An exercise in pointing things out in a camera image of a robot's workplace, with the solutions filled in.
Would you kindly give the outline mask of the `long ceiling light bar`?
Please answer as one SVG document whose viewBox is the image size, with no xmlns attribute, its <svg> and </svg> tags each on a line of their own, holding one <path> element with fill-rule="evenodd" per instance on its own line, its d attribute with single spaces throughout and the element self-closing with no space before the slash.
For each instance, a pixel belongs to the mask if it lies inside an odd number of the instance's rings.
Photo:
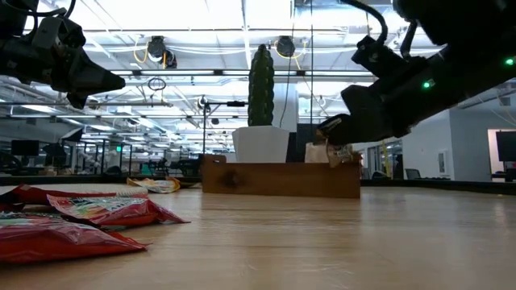
<svg viewBox="0 0 516 290">
<path fill-rule="evenodd" d="M 247 76 L 249 70 L 236 69 L 236 70 L 224 70 L 224 69 L 205 69 L 205 70 L 112 70 L 113 74 L 121 77 L 140 77 L 140 76 L 229 76 L 239 77 Z M 295 76 L 295 77 L 372 77 L 372 74 L 367 71 L 329 71 L 329 70 L 275 70 L 275 76 Z"/>
</svg>

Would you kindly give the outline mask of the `grey ceiling pipe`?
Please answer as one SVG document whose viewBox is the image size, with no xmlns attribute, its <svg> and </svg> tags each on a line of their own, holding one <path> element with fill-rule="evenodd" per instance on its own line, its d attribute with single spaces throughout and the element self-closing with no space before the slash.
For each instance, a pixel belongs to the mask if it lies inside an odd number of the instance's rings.
<svg viewBox="0 0 516 290">
<path fill-rule="evenodd" d="M 0 106 L 72 106 L 69 103 L 65 102 L 1 102 Z M 173 103 L 169 102 L 87 102 L 86 106 L 165 106 L 165 107 L 174 107 Z"/>
</svg>

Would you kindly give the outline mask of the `black aluminium table frame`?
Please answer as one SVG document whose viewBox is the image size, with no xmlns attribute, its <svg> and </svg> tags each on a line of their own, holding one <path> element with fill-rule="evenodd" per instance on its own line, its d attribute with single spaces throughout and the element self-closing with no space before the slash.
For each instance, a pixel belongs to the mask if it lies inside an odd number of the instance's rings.
<svg viewBox="0 0 516 290">
<path fill-rule="evenodd" d="M 125 184 L 125 176 L 0 176 L 0 185 L 19 184 Z M 501 194 L 516 197 L 516 183 L 473 182 L 452 180 L 361 180 L 363 187 L 408 187 Z"/>
</svg>

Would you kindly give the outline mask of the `black monitor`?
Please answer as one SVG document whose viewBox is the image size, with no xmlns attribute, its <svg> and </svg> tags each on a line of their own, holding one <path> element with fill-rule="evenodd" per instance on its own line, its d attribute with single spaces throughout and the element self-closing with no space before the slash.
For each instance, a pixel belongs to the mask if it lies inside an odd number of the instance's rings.
<svg viewBox="0 0 516 290">
<path fill-rule="evenodd" d="M 10 153 L 19 156 L 37 156 L 40 153 L 39 140 L 21 140 L 14 139 L 11 141 Z"/>
</svg>

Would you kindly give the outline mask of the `red tea packet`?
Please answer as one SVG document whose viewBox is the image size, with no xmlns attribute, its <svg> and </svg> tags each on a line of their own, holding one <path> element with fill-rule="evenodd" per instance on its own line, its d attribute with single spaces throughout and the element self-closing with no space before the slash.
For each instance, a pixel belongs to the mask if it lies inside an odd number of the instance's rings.
<svg viewBox="0 0 516 290">
<path fill-rule="evenodd" d="M 0 262 L 39 263 L 144 251 L 145 244 L 46 213 L 0 212 Z"/>
<path fill-rule="evenodd" d="M 107 191 L 86 191 L 66 192 L 54 189 L 33 187 L 28 184 L 21 184 L 7 193 L 0 195 L 0 205 L 4 204 L 29 204 L 49 205 L 48 196 L 53 197 L 147 197 L 148 190 L 145 188 L 129 187 L 114 190 L 109 187 Z"/>
<path fill-rule="evenodd" d="M 148 198 L 56 197 L 49 204 L 60 213 L 97 226 L 145 226 L 156 222 L 187 223 Z"/>
</svg>

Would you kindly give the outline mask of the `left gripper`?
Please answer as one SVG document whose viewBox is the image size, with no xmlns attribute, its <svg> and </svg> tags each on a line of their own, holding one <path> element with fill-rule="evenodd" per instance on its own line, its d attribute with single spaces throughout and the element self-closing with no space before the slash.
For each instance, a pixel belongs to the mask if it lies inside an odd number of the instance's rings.
<svg viewBox="0 0 516 290">
<path fill-rule="evenodd" d="M 69 103 L 77 109 L 84 108 L 90 95 L 122 89 L 125 80 L 93 62 L 84 45 L 85 38 L 33 38 L 24 53 L 24 83 L 46 84 L 67 93 Z"/>
</svg>

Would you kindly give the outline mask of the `orange mango tea packet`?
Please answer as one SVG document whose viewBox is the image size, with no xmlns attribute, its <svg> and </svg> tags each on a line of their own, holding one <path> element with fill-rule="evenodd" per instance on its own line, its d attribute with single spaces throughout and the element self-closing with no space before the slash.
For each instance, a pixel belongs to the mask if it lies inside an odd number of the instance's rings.
<svg viewBox="0 0 516 290">
<path fill-rule="evenodd" d="M 128 185 L 145 188 L 150 193 L 174 193 L 181 188 L 181 182 L 171 176 L 166 176 L 164 180 L 127 178 L 126 182 Z"/>
</svg>

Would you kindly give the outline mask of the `wooden compartment tea box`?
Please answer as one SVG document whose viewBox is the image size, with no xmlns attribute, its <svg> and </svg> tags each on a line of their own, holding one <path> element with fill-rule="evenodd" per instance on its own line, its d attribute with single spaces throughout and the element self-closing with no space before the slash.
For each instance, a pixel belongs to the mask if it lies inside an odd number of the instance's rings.
<svg viewBox="0 0 516 290">
<path fill-rule="evenodd" d="M 200 168 L 204 193 L 282 197 L 360 198 L 360 165 L 315 163 L 228 163 L 223 155 L 204 155 Z"/>
</svg>

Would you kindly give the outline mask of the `round pale plate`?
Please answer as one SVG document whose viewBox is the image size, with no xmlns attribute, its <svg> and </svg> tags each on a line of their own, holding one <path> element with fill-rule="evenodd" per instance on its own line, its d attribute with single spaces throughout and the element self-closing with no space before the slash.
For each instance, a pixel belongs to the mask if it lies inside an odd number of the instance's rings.
<svg viewBox="0 0 516 290">
<path fill-rule="evenodd" d="M 116 193 L 118 196 L 148 194 L 146 188 L 127 184 L 36 184 L 35 188 L 70 193 Z"/>
</svg>

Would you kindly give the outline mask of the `black wall screen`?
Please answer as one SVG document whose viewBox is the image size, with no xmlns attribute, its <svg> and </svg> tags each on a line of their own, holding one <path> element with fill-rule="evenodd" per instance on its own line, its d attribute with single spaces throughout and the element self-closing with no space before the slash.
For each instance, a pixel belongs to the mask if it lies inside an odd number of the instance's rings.
<svg viewBox="0 0 516 290">
<path fill-rule="evenodd" d="M 496 139 L 499 160 L 516 162 L 516 131 L 498 131 Z"/>
</svg>

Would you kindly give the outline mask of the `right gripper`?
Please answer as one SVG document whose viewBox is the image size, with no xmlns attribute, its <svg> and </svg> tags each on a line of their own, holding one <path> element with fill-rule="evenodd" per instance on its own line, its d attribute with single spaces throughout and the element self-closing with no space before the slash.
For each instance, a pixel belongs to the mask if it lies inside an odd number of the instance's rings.
<svg viewBox="0 0 516 290">
<path fill-rule="evenodd" d="M 349 114 L 337 114 L 318 125 L 331 145 L 360 141 L 378 141 L 408 135 L 415 126 L 414 111 L 409 108 L 415 83 L 407 81 L 389 92 L 378 87 L 349 85 L 341 92 Z"/>
</svg>

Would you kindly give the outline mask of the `green cactus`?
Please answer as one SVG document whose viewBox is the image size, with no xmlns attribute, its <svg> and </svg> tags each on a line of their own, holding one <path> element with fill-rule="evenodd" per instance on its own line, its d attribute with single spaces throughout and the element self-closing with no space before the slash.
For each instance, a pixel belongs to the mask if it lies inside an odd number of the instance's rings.
<svg viewBox="0 0 516 290">
<path fill-rule="evenodd" d="M 273 58 L 265 44 L 261 44 L 252 58 L 248 75 L 248 125 L 271 126 L 274 110 Z"/>
</svg>

